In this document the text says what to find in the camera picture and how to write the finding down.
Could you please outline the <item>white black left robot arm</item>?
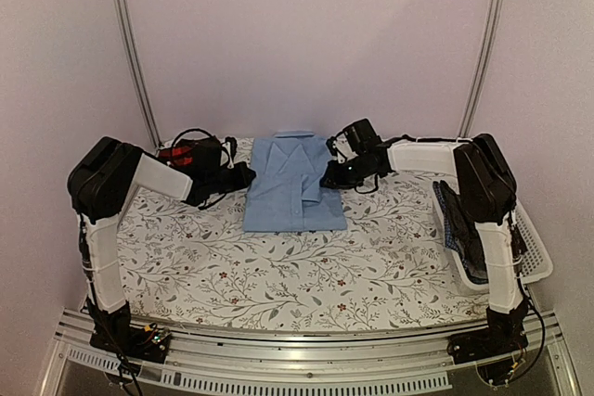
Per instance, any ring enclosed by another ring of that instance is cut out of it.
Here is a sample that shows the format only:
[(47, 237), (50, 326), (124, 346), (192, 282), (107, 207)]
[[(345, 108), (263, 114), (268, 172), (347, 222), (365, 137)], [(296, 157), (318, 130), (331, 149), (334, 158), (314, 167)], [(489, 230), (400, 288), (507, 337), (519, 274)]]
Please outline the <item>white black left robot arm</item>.
[(67, 190), (79, 222), (79, 251), (87, 277), (87, 305), (97, 333), (118, 353), (138, 343), (131, 327), (117, 254), (117, 230), (132, 190), (140, 187), (207, 210), (227, 194), (248, 188), (256, 173), (237, 161), (238, 143), (204, 132), (179, 134), (155, 155), (104, 136), (71, 171)]

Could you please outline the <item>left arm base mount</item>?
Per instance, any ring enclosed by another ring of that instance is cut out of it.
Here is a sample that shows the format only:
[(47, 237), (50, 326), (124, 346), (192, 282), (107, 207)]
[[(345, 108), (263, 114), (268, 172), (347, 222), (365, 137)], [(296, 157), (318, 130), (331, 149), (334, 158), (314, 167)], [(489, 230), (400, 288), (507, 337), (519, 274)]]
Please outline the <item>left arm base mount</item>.
[(164, 364), (167, 357), (171, 330), (150, 324), (144, 327), (96, 326), (90, 345), (94, 348), (120, 354), (146, 362)]

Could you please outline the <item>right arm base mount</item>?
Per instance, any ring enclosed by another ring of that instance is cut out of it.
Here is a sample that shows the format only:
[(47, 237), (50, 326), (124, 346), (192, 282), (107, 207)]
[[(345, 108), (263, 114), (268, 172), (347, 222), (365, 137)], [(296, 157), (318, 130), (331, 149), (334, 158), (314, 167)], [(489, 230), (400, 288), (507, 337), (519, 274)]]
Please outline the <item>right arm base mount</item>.
[(450, 336), (446, 351), (455, 364), (465, 364), (519, 351), (527, 346), (523, 325), (495, 325)]

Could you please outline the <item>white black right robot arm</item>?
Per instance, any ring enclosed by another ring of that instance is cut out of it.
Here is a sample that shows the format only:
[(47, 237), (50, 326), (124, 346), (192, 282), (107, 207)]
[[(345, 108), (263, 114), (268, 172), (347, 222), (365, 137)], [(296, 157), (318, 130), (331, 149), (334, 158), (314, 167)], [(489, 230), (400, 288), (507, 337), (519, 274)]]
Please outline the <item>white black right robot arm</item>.
[(478, 236), (489, 286), (486, 328), (480, 347), (501, 354), (523, 330), (528, 313), (519, 278), (525, 246), (517, 228), (517, 183), (491, 134), (471, 139), (414, 138), (403, 134), (382, 139), (367, 119), (330, 137), (331, 154), (320, 184), (358, 189), (366, 178), (379, 181), (400, 171), (439, 172), (453, 176), (457, 191), (435, 192), (443, 216), (458, 239)]

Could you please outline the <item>light blue long sleeve shirt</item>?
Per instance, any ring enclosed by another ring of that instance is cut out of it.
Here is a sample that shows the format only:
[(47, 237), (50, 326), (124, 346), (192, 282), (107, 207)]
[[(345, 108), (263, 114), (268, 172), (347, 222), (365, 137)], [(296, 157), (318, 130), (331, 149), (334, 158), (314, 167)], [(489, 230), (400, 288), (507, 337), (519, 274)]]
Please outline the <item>light blue long sleeve shirt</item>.
[(326, 139), (288, 131), (252, 143), (243, 230), (256, 233), (342, 231), (341, 193), (320, 185), (330, 152)]

